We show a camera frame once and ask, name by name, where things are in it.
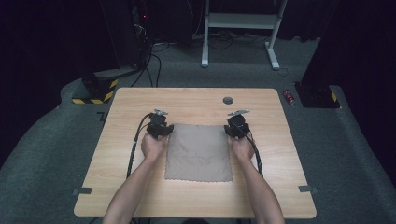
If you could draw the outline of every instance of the round hole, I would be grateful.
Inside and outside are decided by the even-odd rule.
[[[226,104],[226,105],[230,105],[230,104],[233,103],[233,98],[231,98],[229,96],[226,96],[226,97],[223,98],[223,103]]]

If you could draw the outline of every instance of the red object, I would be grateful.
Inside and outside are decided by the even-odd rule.
[[[289,105],[294,105],[295,101],[289,90],[284,90],[283,95],[285,96],[285,99]]]

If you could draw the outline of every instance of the white table frame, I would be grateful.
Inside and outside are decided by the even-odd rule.
[[[202,51],[202,67],[209,66],[209,27],[222,27],[273,30],[270,41],[265,42],[265,49],[268,52],[273,69],[278,70],[280,68],[274,52],[274,44],[288,0],[282,1],[280,10],[275,15],[209,13],[209,1],[210,0],[206,0],[205,8],[205,36]]]

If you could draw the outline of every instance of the hand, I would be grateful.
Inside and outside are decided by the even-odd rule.
[[[239,161],[250,161],[254,155],[254,150],[248,139],[246,137],[240,139],[230,137],[230,140],[236,158]]]
[[[146,133],[141,145],[145,159],[156,161],[163,153],[167,139],[167,136],[155,139],[149,133]]]

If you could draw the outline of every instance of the metal leg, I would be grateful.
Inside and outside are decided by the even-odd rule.
[[[209,66],[209,59],[208,59],[209,47],[207,44],[208,36],[209,36],[209,0],[206,0],[204,45],[202,47],[202,67]]]
[[[280,68],[279,63],[277,62],[277,58],[274,52],[274,44],[276,40],[276,35],[279,30],[280,23],[282,22],[283,12],[285,11],[286,4],[288,0],[283,0],[282,5],[280,6],[280,10],[277,14],[276,23],[274,26],[274,30],[271,34],[270,42],[265,42],[265,48],[267,49],[268,56],[270,57],[271,65],[274,70],[278,70]]]

